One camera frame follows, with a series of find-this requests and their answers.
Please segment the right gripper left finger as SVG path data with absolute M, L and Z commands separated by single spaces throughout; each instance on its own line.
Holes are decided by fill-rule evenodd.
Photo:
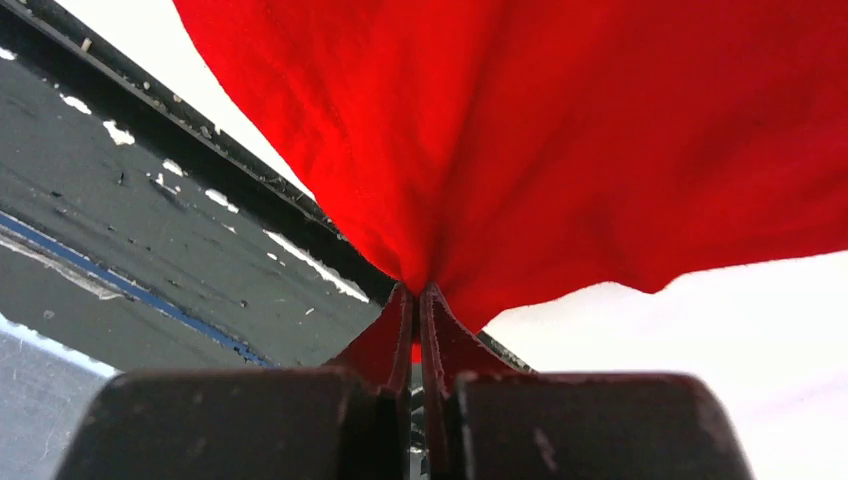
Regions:
M 131 371 L 96 395 L 60 479 L 405 479 L 414 299 L 318 367 Z

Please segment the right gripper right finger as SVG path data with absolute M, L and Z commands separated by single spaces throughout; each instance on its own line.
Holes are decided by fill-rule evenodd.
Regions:
M 669 372 L 512 368 L 429 285 L 419 297 L 433 479 L 749 479 L 721 403 Z

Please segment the red t shirt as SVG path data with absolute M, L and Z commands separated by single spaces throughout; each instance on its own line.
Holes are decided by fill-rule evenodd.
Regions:
M 847 246 L 843 1 L 179 1 L 362 256 L 478 331 Z

